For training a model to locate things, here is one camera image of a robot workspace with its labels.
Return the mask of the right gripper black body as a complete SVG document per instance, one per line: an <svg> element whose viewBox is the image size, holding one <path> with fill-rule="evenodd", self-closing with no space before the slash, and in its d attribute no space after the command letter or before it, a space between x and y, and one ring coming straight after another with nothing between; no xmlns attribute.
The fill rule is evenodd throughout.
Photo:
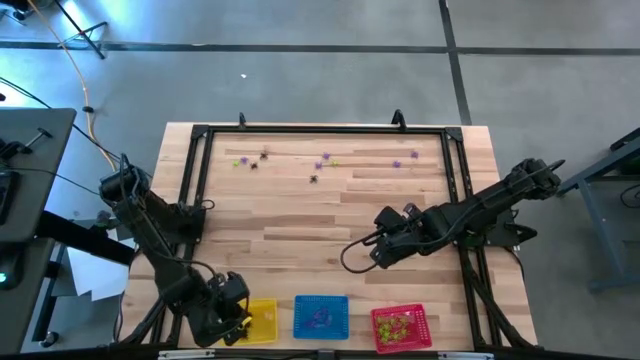
<svg viewBox="0 0 640 360"><path fill-rule="evenodd" d="M374 242L374 249L388 250L395 254L395 264L416 253L426 256L440 246L436 238L432 238L425 230L419 209L409 209L402 216L406 218L404 227L385 231Z"/></svg>

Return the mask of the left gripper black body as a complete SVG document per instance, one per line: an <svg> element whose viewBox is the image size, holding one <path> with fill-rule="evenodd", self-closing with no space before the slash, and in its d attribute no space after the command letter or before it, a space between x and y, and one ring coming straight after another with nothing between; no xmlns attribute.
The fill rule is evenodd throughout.
<svg viewBox="0 0 640 360"><path fill-rule="evenodd" d="M236 327L240 319L250 316L249 297L237 303L224 297L198 294L188 310L188 323L195 344L209 347Z"/></svg>

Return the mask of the blue plastic slotted basket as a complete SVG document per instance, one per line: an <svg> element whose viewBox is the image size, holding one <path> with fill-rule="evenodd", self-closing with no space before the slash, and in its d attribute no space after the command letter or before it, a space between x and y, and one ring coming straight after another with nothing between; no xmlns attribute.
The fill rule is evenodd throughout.
<svg viewBox="0 0 640 360"><path fill-rule="evenodd" d="M317 319L318 329L305 330L303 323ZM293 337L312 340L349 338L349 299L335 295L296 295L294 299Z"/></svg>

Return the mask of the yellow plastic slotted basket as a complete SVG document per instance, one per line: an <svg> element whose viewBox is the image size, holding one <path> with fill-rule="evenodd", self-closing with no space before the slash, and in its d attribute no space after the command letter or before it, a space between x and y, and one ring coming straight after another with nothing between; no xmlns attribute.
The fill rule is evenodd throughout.
<svg viewBox="0 0 640 360"><path fill-rule="evenodd" d="M248 307L252 320L249 323L244 345L273 343L278 339L277 300L254 299Z"/></svg>

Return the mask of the white paper sheets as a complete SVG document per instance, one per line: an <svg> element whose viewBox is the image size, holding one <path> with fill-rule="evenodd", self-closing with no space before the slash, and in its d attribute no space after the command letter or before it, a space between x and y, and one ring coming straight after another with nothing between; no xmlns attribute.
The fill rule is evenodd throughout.
<svg viewBox="0 0 640 360"><path fill-rule="evenodd" d="M122 294L128 282L129 265L112 262L87 252L56 244L53 260L60 261L52 295L83 296L91 301Z"/></svg>

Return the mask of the black desk support beam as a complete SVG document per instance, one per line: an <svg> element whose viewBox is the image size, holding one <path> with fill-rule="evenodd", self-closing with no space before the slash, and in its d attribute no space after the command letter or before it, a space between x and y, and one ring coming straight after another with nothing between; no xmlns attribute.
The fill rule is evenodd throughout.
<svg viewBox="0 0 640 360"><path fill-rule="evenodd" d="M130 265L134 259L133 248L48 211L42 212L35 235L121 265Z"/></svg>

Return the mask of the grey desk top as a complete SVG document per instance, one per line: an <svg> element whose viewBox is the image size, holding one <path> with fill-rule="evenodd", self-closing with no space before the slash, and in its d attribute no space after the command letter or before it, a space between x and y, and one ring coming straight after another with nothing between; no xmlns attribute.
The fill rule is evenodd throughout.
<svg viewBox="0 0 640 360"><path fill-rule="evenodd" d="M75 117L71 108L0 109L2 140L27 143L38 128L52 134L37 141L31 154L17 154L9 161L20 178L7 220L0 225L0 243L26 242L34 236Z"/></svg>

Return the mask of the black desk device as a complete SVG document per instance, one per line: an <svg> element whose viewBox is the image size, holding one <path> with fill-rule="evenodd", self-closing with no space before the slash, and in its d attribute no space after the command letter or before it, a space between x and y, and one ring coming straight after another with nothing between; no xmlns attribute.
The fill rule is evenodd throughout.
<svg viewBox="0 0 640 360"><path fill-rule="evenodd" d="M11 170L0 171L0 225L4 225L17 192L20 175Z"/></svg>

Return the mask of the black desk clamp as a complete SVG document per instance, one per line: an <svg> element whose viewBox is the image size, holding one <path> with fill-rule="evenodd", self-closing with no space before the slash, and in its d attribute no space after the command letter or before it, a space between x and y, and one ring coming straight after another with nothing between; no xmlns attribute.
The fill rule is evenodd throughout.
<svg viewBox="0 0 640 360"><path fill-rule="evenodd" d="M0 161L8 162L17 154L31 154L32 146L41 138L52 138L52 134L43 128L38 128L38 134L27 143L5 142L0 138Z"/></svg>

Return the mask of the black tripod stand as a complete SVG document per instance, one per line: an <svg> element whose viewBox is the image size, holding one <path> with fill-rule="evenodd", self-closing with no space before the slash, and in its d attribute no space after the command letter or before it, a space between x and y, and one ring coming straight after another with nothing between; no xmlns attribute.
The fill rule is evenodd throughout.
<svg viewBox="0 0 640 360"><path fill-rule="evenodd" d="M89 27L81 27L75 20L73 15L65 8L64 3L73 0L53 0L56 7L61 11L62 15L70 23L71 27L75 31L73 35L59 42L59 46L70 45L72 43L80 43L86 45L86 47L92 50L100 60L105 60L106 55L102 51L102 41L100 37L93 38L94 34L103 35L104 31L108 27L106 21L97 22Z"/></svg>

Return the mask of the black equipment base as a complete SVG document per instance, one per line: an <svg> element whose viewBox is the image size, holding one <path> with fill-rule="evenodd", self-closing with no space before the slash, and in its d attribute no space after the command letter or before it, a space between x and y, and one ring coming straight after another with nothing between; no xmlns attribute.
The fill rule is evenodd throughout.
<svg viewBox="0 0 640 360"><path fill-rule="evenodd" d="M0 10L9 10L15 19L23 21L34 13L31 3L38 8L46 8L53 0L0 0Z"/></svg>

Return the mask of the silver metal bracket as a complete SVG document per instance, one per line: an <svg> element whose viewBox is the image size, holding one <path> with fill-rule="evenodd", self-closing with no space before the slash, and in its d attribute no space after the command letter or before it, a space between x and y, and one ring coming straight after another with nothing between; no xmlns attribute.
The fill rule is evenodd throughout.
<svg viewBox="0 0 640 360"><path fill-rule="evenodd" d="M438 360L495 360L491 353L478 352L438 352Z"/></svg>
<svg viewBox="0 0 640 360"><path fill-rule="evenodd" d="M157 356L157 360L211 360L215 358L216 352L212 349L163 350Z"/></svg>

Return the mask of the black aluminium rail frame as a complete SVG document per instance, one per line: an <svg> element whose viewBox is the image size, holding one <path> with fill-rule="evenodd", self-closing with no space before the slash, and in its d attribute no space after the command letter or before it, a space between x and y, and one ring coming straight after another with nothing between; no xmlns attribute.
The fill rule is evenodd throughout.
<svg viewBox="0 0 640 360"><path fill-rule="evenodd" d="M266 151L267 160L260 159ZM418 159L410 157L419 152ZM323 160L322 154L331 154ZM232 162L247 157L247 165ZM337 160L339 166L331 167ZM393 161L402 163L400 168ZM258 162L257 170L250 164ZM322 170L314 164L322 162ZM316 184L309 182L317 175ZM385 206L426 208L464 196L499 179L487 128L424 126L398 131L377 126L302 128L197 136L197 126L171 123L152 187L168 202L206 200L208 212L195 258L218 271L235 271L253 299L277 300L278 339L272 349L316 349L293 337L296 295L349 299L347 340L336 350L373 350L373 309L421 304L436 350L468 350L472 337L459 253L448 246L413 256L386 270L371 268L359 239L374 230Z"/></svg>

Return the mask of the blue-grey metal cart frame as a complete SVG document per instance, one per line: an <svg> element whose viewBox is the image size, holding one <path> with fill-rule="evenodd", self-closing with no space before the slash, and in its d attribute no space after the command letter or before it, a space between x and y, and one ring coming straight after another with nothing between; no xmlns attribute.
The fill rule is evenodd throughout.
<svg viewBox="0 0 640 360"><path fill-rule="evenodd" d="M619 193L617 203L630 217L616 220L606 214L605 205L596 196L600 183L628 185ZM604 158L564 181L557 195L573 190L584 201L602 250L600 258L609 267L608 277L590 282L589 290L640 285L640 262L633 265L629 259L629 248L640 247L640 127L611 144Z"/></svg>

